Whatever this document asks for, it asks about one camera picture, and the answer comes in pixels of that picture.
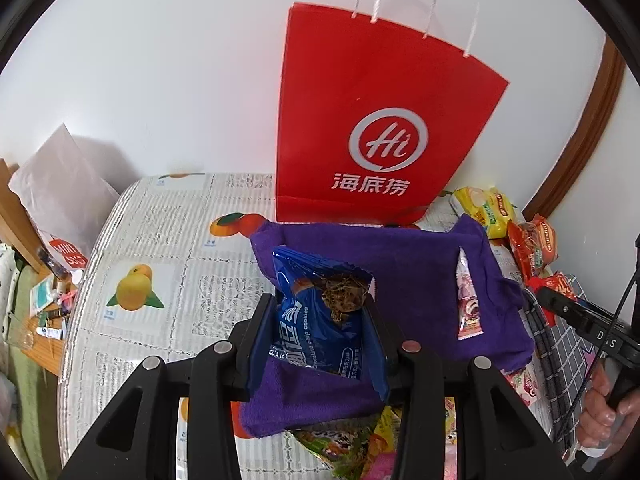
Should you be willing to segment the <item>right hand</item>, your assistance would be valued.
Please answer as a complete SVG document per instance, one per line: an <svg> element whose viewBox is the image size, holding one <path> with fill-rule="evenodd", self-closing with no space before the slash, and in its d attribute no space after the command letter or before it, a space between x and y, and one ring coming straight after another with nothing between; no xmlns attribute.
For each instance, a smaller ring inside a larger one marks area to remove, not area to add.
<svg viewBox="0 0 640 480"><path fill-rule="evenodd" d="M611 381L600 360L591 374L591 386L585 394L576 434L584 448L596 448L603 441L610 442L603 458L613 456L623 447L639 419L639 390L627 394L616 410L612 410L606 403L611 389Z"/></svg>

